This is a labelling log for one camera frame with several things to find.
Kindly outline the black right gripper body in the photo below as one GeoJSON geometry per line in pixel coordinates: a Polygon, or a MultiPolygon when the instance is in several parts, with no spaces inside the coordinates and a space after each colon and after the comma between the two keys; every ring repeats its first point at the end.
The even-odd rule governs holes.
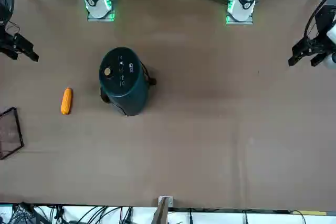
{"type": "Polygon", "coordinates": [[[14,48],[14,35],[6,31],[6,26],[1,24],[1,37],[0,37],[1,48],[14,48]]]}

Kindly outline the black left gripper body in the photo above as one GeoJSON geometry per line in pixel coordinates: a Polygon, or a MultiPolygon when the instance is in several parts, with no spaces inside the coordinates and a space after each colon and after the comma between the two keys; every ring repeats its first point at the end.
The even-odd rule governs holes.
{"type": "Polygon", "coordinates": [[[335,51],[335,5],[324,5],[315,20],[318,31],[315,41],[323,49],[335,51]]]}

